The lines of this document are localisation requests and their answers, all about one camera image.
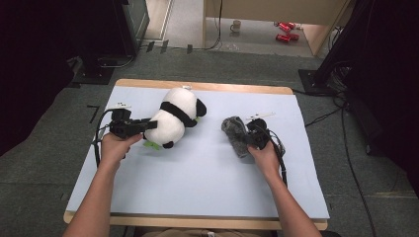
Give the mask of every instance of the panda plush toy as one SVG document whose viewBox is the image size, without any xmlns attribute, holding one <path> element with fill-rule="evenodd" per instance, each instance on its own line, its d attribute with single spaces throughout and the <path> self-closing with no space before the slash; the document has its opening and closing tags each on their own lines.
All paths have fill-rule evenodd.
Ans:
<svg viewBox="0 0 419 237">
<path fill-rule="evenodd" d="M 184 133 L 185 127 L 193 127 L 196 119 L 207 113 L 207 107 L 194 93 L 184 88 L 171 89 L 163 99 L 160 110 L 151 118 L 157 120 L 157 128 L 144 133 L 144 139 L 164 148 L 172 148 Z"/>
</svg>

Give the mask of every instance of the white paper surface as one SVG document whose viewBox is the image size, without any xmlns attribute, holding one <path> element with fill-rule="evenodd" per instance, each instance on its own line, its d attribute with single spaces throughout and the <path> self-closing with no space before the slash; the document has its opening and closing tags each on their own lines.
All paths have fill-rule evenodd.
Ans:
<svg viewBox="0 0 419 237">
<path fill-rule="evenodd" d="M 115 87 L 108 106 L 132 105 L 132 119 L 151 118 L 167 89 Z M 133 145 L 117 172 L 111 212 L 127 214 L 278 217 L 268 185 L 253 157 L 238 158 L 221 130 L 224 119 L 266 117 L 284 143 L 289 189 L 310 218 L 329 218 L 319 187 L 301 112 L 293 95 L 193 91 L 207 106 L 198 125 L 187 128 L 171 149 Z M 110 115 L 102 125 L 109 123 Z M 96 162 L 91 147 L 67 210 L 84 198 Z"/>
</svg>

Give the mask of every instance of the hand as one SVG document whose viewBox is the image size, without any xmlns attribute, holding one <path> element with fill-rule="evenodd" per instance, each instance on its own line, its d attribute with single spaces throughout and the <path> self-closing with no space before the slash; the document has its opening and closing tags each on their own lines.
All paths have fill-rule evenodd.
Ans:
<svg viewBox="0 0 419 237">
<path fill-rule="evenodd" d="M 262 150 L 258 150 L 253 145 L 248 145 L 247 149 L 255 158 L 259 170 L 262 172 L 268 182 L 272 178 L 280 177 L 280 162 L 278 161 L 277 153 L 274 149 L 274 144 L 271 141 L 269 141 L 265 148 Z"/>
<path fill-rule="evenodd" d="M 101 164 L 120 165 L 121 160 L 129 152 L 131 145 L 142 139 L 142 134 L 134 135 L 128 139 L 121 139 L 109 132 L 102 139 Z"/>
</svg>

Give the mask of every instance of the wrist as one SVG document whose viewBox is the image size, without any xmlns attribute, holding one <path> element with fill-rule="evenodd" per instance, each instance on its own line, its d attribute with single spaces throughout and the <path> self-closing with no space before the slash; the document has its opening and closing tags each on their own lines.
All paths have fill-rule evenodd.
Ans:
<svg viewBox="0 0 419 237">
<path fill-rule="evenodd" d="M 268 183 L 269 186 L 280 183 L 283 184 L 283 180 L 278 172 L 265 174 L 265 180 Z"/>
<path fill-rule="evenodd" d="M 101 159 L 101 163 L 99 164 L 100 170 L 116 173 L 117 170 L 120 168 L 121 161 L 116 161 L 113 159 Z"/>
</svg>

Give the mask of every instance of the green leaf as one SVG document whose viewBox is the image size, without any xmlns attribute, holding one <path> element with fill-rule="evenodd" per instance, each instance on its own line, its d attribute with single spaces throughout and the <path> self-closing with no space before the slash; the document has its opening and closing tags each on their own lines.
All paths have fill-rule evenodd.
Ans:
<svg viewBox="0 0 419 237">
<path fill-rule="evenodd" d="M 152 147 L 154 150 L 160 150 L 160 146 L 157 145 L 154 142 L 151 142 L 151 141 L 144 142 L 143 146 L 145 146 L 145 147 Z"/>
</svg>

